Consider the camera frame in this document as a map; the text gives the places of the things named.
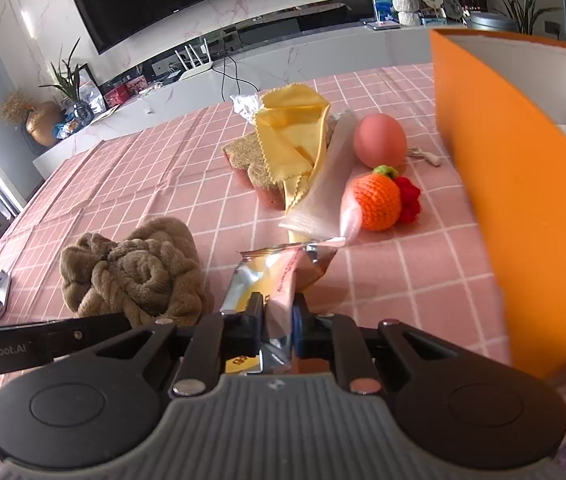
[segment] brown towel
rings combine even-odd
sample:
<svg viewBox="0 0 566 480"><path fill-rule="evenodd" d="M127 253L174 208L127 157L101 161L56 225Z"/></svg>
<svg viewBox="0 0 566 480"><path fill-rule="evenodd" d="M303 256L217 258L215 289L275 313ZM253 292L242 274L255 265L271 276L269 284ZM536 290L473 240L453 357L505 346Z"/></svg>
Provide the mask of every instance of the brown towel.
<svg viewBox="0 0 566 480"><path fill-rule="evenodd" d="M193 325L211 305L187 226L156 218L116 243L99 234L82 235L61 253L66 305L79 316L122 312L132 326L168 317Z"/></svg>

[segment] red crocheted flower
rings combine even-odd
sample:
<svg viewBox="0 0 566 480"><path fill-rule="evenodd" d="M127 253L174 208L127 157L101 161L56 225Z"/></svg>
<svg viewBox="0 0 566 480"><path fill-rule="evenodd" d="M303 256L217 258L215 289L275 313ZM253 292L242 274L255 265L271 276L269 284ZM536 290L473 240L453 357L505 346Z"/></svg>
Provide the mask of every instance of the red crocheted flower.
<svg viewBox="0 0 566 480"><path fill-rule="evenodd" d="M421 190L412 184L409 178L405 176L397 176L394 178L394 184L401 190L401 214L399 222L409 224L418 218L421 212L421 204L419 203L419 196Z"/></svg>

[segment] yellow cloth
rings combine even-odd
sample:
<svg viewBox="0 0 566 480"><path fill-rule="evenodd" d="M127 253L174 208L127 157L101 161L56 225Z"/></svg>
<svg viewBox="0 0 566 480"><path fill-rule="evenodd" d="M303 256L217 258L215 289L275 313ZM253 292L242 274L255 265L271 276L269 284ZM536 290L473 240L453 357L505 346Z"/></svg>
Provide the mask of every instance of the yellow cloth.
<svg viewBox="0 0 566 480"><path fill-rule="evenodd" d="M325 160L330 104L309 86L292 84L264 95L263 105L255 117L256 134L269 175L283 182L288 211Z"/></svg>

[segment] white marble wall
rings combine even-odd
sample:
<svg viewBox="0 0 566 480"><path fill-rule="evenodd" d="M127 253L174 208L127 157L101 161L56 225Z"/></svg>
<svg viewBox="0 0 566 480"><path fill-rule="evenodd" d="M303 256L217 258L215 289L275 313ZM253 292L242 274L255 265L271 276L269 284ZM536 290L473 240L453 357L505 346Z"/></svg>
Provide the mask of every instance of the white marble wall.
<svg viewBox="0 0 566 480"><path fill-rule="evenodd" d="M47 67L63 46L67 54L76 38L76 60L88 62L104 82L175 44L231 23L320 0L207 0L142 30L100 56L90 41L73 0L0 0L0 57L15 86L44 98L36 89L49 82ZM31 16L35 39L29 37L22 11Z"/></svg>

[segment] orange box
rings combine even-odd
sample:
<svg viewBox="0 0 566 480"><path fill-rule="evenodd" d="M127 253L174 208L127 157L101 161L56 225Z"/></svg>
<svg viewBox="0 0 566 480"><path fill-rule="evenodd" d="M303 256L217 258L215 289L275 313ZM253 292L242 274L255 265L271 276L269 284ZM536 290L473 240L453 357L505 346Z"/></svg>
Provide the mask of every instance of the orange box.
<svg viewBox="0 0 566 480"><path fill-rule="evenodd" d="M431 31L436 122L503 291L512 363L566 365L566 43Z"/></svg>

